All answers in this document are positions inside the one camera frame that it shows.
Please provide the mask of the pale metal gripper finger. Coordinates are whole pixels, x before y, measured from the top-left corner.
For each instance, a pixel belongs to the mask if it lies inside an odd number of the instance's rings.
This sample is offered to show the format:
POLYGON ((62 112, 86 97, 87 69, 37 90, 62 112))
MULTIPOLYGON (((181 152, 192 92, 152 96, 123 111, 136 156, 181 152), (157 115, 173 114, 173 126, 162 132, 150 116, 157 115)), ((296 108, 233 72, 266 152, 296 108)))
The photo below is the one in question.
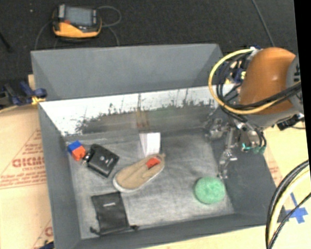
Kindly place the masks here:
POLYGON ((225 178, 228 178, 228 165, 230 164, 230 162, 232 161, 236 161, 237 157, 233 154, 232 150, 226 150, 224 152, 224 172, 225 172, 225 178))
POLYGON ((220 179, 226 179, 228 177, 228 172, 227 172, 227 164, 228 164, 228 161, 224 158, 224 157, 220 157, 219 161, 218 161, 218 177, 220 179))

